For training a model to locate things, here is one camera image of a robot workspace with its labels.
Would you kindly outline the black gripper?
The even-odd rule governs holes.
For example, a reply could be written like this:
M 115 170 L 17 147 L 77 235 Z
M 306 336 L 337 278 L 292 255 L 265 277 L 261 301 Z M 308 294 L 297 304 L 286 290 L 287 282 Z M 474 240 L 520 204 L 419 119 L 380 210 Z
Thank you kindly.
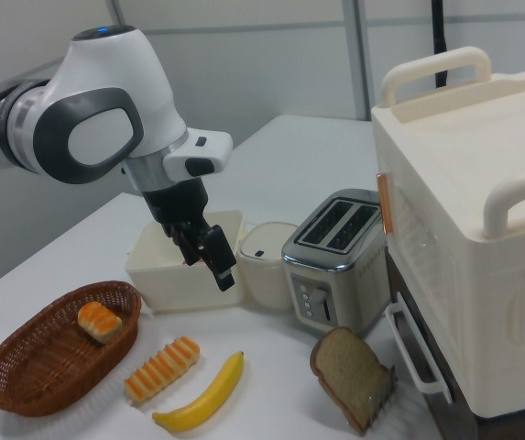
M 205 262 L 221 292 L 235 285 L 232 275 L 235 253 L 223 229 L 219 225 L 209 227 L 203 217 L 208 194 L 201 178 L 142 192 L 142 196 L 154 219 L 180 249 L 187 265 Z

